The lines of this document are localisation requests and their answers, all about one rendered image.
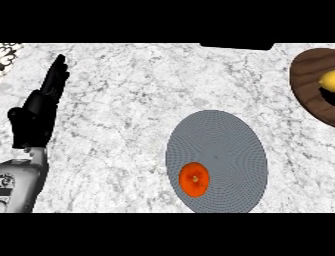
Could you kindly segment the orange fruit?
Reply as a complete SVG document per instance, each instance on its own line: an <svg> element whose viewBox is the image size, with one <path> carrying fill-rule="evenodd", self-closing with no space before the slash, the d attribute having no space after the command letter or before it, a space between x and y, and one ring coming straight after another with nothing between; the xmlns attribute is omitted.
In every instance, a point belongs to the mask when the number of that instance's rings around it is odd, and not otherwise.
<svg viewBox="0 0 335 256"><path fill-rule="evenodd" d="M201 197L209 189L210 174L200 162L188 163L179 172L179 185L190 197Z"/></svg>

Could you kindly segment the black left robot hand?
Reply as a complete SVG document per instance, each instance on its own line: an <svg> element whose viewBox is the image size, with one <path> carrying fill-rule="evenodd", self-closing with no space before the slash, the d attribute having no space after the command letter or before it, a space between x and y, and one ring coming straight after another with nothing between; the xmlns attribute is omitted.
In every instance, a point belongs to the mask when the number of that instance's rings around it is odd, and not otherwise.
<svg viewBox="0 0 335 256"><path fill-rule="evenodd" d="M32 92L24 105L8 111L15 149L46 147L54 133L58 104L69 77L66 56L60 54L41 88Z"/></svg>

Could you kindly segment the grey round placemat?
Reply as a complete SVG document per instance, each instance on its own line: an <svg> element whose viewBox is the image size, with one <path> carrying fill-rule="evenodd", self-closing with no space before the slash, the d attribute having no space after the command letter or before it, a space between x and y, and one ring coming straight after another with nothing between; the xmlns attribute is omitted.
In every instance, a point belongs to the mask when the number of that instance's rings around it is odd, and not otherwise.
<svg viewBox="0 0 335 256"><path fill-rule="evenodd" d="M187 164L209 170L209 188L191 197L179 185ZM168 143L166 167L172 187L197 213L247 213L259 204L268 185L268 158L259 137L232 114L204 110L178 124Z"/></svg>

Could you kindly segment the brown wooden bowl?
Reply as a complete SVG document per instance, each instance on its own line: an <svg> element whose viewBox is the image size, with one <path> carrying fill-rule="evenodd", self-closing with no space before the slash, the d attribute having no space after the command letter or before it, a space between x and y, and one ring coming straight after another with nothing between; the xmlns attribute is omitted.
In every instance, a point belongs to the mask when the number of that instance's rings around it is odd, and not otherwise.
<svg viewBox="0 0 335 256"><path fill-rule="evenodd" d="M296 99L312 116L333 127L335 127L335 106L323 97L320 78L334 69L335 49L330 48L303 51L290 66L290 86Z"/></svg>

